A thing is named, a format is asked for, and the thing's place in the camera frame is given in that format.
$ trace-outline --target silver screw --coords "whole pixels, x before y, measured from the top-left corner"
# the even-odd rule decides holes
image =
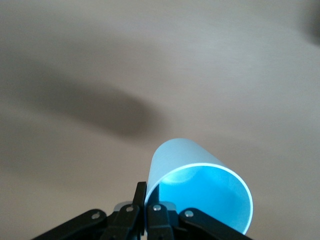
[[[161,210],[161,206],[160,205],[154,205],[153,206],[153,211],[160,211]]]
[[[187,218],[191,218],[194,216],[194,213],[190,210],[187,210],[184,212],[184,215],[187,217]]]
[[[132,212],[134,210],[134,208],[132,206],[128,206],[125,210],[127,212]]]
[[[91,216],[92,219],[98,219],[100,217],[100,212],[97,212]]]

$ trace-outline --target light blue cylinder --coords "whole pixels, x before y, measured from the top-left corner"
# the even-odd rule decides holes
[[[154,153],[145,204],[159,185],[159,201],[180,213],[197,208],[245,234],[253,216],[253,199],[242,178],[192,140],[175,138]]]

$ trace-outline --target blue cup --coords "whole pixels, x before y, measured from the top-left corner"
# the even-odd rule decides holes
[[[192,140],[175,138],[154,153],[145,205],[158,191],[160,202],[180,213],[197,208],[245,234],[253,216],[253,199],[242,178]]]

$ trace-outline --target screw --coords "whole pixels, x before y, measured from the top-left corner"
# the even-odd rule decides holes
[[[153,206],[153,211],[160,211],[161,210],[161,206],[160,205],[154,205]]]
[[[91,216],[92,219],[98,219],[100,217],[100,212],[97,212]]]
[[[184,215],[187,217],[187,218],[191,218],[194,216],[194,213],[190,210],[187,210],[184,212]]]
[[[132,206],[128,206],[125,210],[127,212],[132,212],[134,210],[134,208]]]

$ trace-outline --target gray surface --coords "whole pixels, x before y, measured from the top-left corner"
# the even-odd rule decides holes
[[[256,240],[320,227],[315,1],[1,1],[0,235],[108,214],[189,138],[248,184]]]

